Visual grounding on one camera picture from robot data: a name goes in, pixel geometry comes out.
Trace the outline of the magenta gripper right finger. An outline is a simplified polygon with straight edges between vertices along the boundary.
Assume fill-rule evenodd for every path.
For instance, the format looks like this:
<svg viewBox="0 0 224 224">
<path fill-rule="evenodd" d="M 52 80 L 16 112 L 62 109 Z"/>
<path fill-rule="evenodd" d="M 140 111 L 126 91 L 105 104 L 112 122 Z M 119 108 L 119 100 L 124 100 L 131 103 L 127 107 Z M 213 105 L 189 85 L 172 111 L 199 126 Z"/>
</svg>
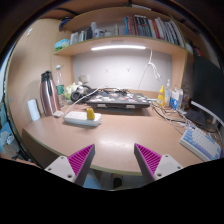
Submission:
<svg viewBox="0 0 224 224">
<path fill-rule="evenodd" d="M 160 155 L 140 144 L 134 144 L 134 154 L 146 183 L 152 183 L 183 169 L 169 154 Z"/>
</svg>

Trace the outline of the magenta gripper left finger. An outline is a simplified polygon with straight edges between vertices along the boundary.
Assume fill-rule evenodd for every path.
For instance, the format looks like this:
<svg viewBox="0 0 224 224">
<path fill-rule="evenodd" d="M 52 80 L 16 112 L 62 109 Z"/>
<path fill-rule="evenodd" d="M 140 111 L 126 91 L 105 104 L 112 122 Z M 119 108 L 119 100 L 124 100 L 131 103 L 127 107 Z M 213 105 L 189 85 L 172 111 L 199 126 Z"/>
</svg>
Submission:
<svg viewBox="0 0 224 224">
<path fill-rule="evenodd" d="M 90 165 L 95 155 L 95 145 L 89 145 L 72 155 L 59 156 L 45 170 L 76 185 L 82 186 L 85 182 Z"/>
</svg>

